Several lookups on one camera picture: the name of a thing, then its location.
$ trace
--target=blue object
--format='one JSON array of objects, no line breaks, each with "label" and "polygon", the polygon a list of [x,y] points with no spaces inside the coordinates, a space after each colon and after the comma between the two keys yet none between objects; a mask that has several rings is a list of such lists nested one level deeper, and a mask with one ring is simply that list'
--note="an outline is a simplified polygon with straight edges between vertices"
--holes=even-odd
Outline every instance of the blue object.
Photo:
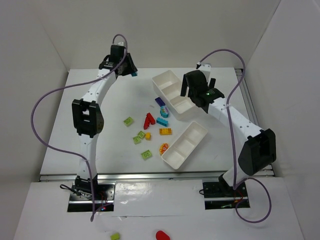
[{"label": "blue object", "polygon": [[160,124],[160,125],[162,125],[162,126],[168,127],[168,121],[166,121],[166,120],[164,120],[164,119],[162,119],[162,118],[160,118],[160,117],[158,117],[158,118],[156,119],[156,123],[157,123],[157,124]]},{"label": "blue object", "polygon": [[167,106],[162,106],[160,108],[160,114],[161,114],[161,117],[163,117],[165,119],[169,116],[169,110],[168,110]]},{"label": "blue object", "polygon": [[156,101],[157,104],[159,104],[160,107],[166,105],[166,104],[164,103],[164,101],[162,101],[162,99],[161,99],[160,97],[157,97],[157,98],[155,99],[155,101]]}]

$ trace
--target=yellow block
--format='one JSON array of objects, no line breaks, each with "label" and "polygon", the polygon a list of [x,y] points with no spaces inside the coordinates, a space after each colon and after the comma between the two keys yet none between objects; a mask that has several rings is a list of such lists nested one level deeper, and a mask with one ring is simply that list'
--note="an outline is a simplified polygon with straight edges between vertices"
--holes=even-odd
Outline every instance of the yellow block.
[{"label": "yellow block", "polygon": [[150,134],[150,132],[147,132],[147,133],[145,134],[145,139],[146,139],[146,140],[150,140],[150,138],[151,138],[151,134]]},{"label": "yellow block", "polygon": [[171,135],[172,134],[171,128],[160,128],[159,134],[160,135]]}]

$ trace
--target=yellow orange object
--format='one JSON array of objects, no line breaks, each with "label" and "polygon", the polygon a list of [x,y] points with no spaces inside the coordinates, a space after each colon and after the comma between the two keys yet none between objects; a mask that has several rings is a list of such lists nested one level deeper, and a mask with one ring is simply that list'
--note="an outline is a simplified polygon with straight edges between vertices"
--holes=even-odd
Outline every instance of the yellow orange object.
[{"label": "yellow orange object", "polygon": [[159,134],[160,135],[171,135],[172,134],[171,128],[160,128]]},{"label": "yellow orange object", "polygon": [[150,140],[150,138],[151,138],[151,133],[150,133],[150,132],[147,132],[147,133],[145,134],[145,139],[146,139],[146,140]]},{"label": "yellow orange object", "polygon": [[159,148],[159,153],[160,153],[160,156],[162,156],[162,154],[165,153],[165,151],[169,148],[169,144],[168,143],[164,143],[160,146]]}]

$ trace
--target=cable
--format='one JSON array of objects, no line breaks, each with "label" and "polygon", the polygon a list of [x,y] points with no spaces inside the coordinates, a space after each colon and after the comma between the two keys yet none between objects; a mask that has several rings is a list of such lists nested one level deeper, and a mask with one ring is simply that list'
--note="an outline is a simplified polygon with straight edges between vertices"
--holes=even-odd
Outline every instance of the cable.
[{"label": "cable", "polygon": [[245,219],[244,217],[242,217],[239,212],[238,212],[238,206],[239,204],[243,201],[240,201],[236,204],[235,206],[235,211],[236,211],[236,214],[238,214],[239,218],[241,218],[243,221],[247,222],[247,223],[251,223],[251,224],[257,224],[257,223],[261,223],[263,222],[264,220],[266,220],[270,213],[271,213],[271,208],[272,208],[272,204],[271,204],[271,197],[270,197],[270,194],[267,190],[267,188],[263,185],[262,182],[260,182],[259,180],[253,178],[253,177],[247,177],[245,178],[244,180],[242,180],[241,182],[239,182],[238,184],[236,184],[237,182],[237,154],[236,154],[236,141],[235,141],[235,133],[234,133],[234,128],[233,128],[233,124],[232,124],[232,119],[231,119],[231,113],[230,113],[230,109],[229,109],[229,101],[230,101],[230,98],[232,96],[232,94],[236,91],[236,89],[240,86],[241,82],[243,81],[244,77],[245,77],[245,74],[246,74],[246,64],[245,64],[245,61],[244,59],[235,51],[231,50],[231,49],[227,49],[227,48],[221,48],[221,49],[217,49],[217,50],[214,50],[210,53],[208,53],[206,56],[204,56],[199,62],[202,63],[202,61],[204,61],[207,57],[211,56],[212,54],[215,54],[215,53],[218,53],[218,52],[229,52],[229,53],[232,53],[234,55],[236,55],[241,63],[242,63],[242,67],[243,67],[243,71],[242,71],[242,75],[241,75],[241,78],[240,80],[238,81],[238,83],[235,85],[235,87],[231,90],[230,94],[228,95],[227,99],[226,99],[226,111],[227,111],[227,115],[228,115],[228,121],[229,121],[229,127],[230,127],[230,134],[231,134],[231,143],[232,143],[232,154],[233,154],[233,190],[236,190],[237,187],[244,183],[246,180],[248,179],[251,179],[251,180],[255,180],[256,182],[258,182],[265,190],[267,196],[268,196],[268,200],[269,200],[269,211],[268,213],[266,214],[266,216],[264,218],[262,218],[261,220],[257,220],[257,221],[250,221],[250,220],[247,220]]},{"label": "cable", "polygon": [[[127,39],[125,38],[125,36],[123,36],[122,34],[117,34],[114,36],[113,40],[112,40],[112,43],[114,43],[114,40],[117,36],[121,36],[124,41],[125,41],[125,44],[128,46],[128,42],[127,42]],[[63,150],[63,149],[60,149],[60,148],[57,148],[57,147],[54,147],[54,146],[51,146],[49,145],[48,143],[46,143],[44,140],[42,140],[42,138],[39,136],[39,134],[37,133],[36,131],[36,128],[35,128],[35,123],[34,123],[34,116],[35,116],[35,111],[38,107],[38,105],[40,104],[40,102],[45,98],[47,97],[48,95],[50,94],[53,94],[55,92],[58,92],[58,91],[61,91],[61,90],[64,90],[64,89],[69,89],[69,88],[73,88],[73,87],[78,87],[78,86],[83,86],[83,85],[88,85],[88,84],[93,84],[93,83],[96,83],[96,82],[99,82],[101,81],[102,79],[105,79],[107,78],[110,74],[112,74],[115,70],[117,70],[121,64],[124,62],[126,56],[127,56],[127,49],[125,48],[124,49],[124,54],[123,54],[123,58],[121,59],[121,61],[119,62],[118,65],[115,66],[115,68],[113,68],[110,72],[108,72],[106,75],[104,76],[101,76],[95,80],[92,80],[92,81],[88,81],[88,82],[83,82],[83,83],[77,83],[77,84],[72,84],[72,85],[69,85],[69,86],[64,86],[64,87],[59,87],[59,88],[56,88],[54,90],[51,90],[49,92],[47,92],[46,94],[44,94],[42,97],[40,97],[38,99],[38,101],[35,103],[32,111],[31,111],[31,116],[30,116],[30,123],[31,123],[31,128],[32,128],[32,131],[34,133],[34,135],[36,136],[36,138],[43,144],[45,145],[47,148],[50,148],[50,149],[53,149],[55,151],[58,151],[58,152],[61,152],[61,153],[66,153],[66,154],[72,154],[72,155],[76,155],[80,158],[82,158],[86,165],[87,165],[87,168],[88,168],[88,172],[89,172],[89,178],[90,178],[90,188],[91,188],[91,194],[92,194],[92,215],[91,215],[91,218],[90,218],[90,221],[93,222],[94,218],[95,218],[95,214],[96,212],[100,211],[101,208],[103,207],[106,207],[108,205],[110,205],[111,203],[108,203],[108,204],[105,204],[101,207],[99,207],[98,209],[95,209],[96,206],[95,206],[95,192],[94,192],[94,184],[93,184],[93,177],[92,177],[92,172],[91,172],[91,168],[90,168],[90,164],[87,160],[87,158],[83,155],[81,155],[80,153],[77,153],[77,152],[73,152],[73,151],[67,151],[67,150]]]}]

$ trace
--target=small toy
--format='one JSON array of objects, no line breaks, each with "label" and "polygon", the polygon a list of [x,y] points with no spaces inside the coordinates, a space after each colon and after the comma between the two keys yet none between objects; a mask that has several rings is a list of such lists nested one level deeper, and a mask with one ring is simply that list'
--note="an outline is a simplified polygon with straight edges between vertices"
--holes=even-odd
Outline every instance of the small toy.
[{"label": "small toy", "polygon": [[143,131],[140,131],[140,132],[138,133],[138,137],[141,138],[141,139],[144,139],[145,135],[146,135],[146,134],[145,134]]},{"label": "small toy", "polygon": [[149,122],[151,123],[151,125],[156,124],[156,121],[155,121],[154,117],[151,115],[150,112],[148,112],[148,113],[146,114],[146,116],[148,117]]},{"label": "small toy", "polygon": [[161,117],[163,117],[165,119],[169,116],[169,110],[168,110],[167,106],[162,106],[160,108],[160,114],[161,114]]},{"label": "small toy", "polygon": [[162,125],[162,126],[165,126],[165,127],[168,126],[168,121],[166,121],[166,120],[164,120],[164,119],[162,119],[162,118],[160,118],[160,117],[158,117],[158,118],[156,119],[156,123],[157,123],[157,124],[160,124],[160,125]]},{"label": "small toy", "polygon": [[163,231],[157,231],[155,238],[156,240],[170,240],[170,237]]},{"label": "small toy", "polygon": [[159,148],[159,154],[160,156],[162,156],[162,154],[165,153],[165,151],[167,151],[167,149],[169,148],[169,144],[168,143],[164,143],[160,146]]},{"label": "small toy", "polygon": [[144,151],[143,153],[141,153],[141,156],[143,158],[143,160],[147,160],[148,158],[152,157],[152,153],[150,152],[150,150]]},{"label": "small toy", "polygon": [[141,139],[138,136],[135,136],[133,138],[133,142],[134,142],[134,144],[139,144],[139,143],[141,143]]},{"label": "small toy", "polygon": [[146,139],[146,140],[150,140],[150,138],[151,138],[151,133],[150,133],[150,132],[147,132],[147,133],[145,134],[145,139]]},{"label": "small toy", "polygon": [[166,105],[166,104],[164,103],[164,101],[162,101],[162,99],[161,99],[160,97],[157,97],[157,98],[155,99],[155,101],[156,101],[157,104],[159,104],[160,107]]},{"label": "small toy", "polygon": [[144,124],[143,124],[143,129],[144,130],[148,129],[149,124],[150,124],[149,118],[148,118],[148,116],[146,116],[145,120],[144,120]]},{"label": "small toy", "polygon": [[131,117],[128,117],[126,120],[123,121],[124,125],[126,125],[127,127],[129,127],[131,124],[134,123],[134,120]]},{"label": "small toy", "polygon": [[172,134],[171,128],[160,128],[159,134],[160,135],[171,135]]},{"label": "small toy", "polygon": [[119,240],[120,239],[120,234],[117,232],[113,235],[110,236],[111,240]]}]

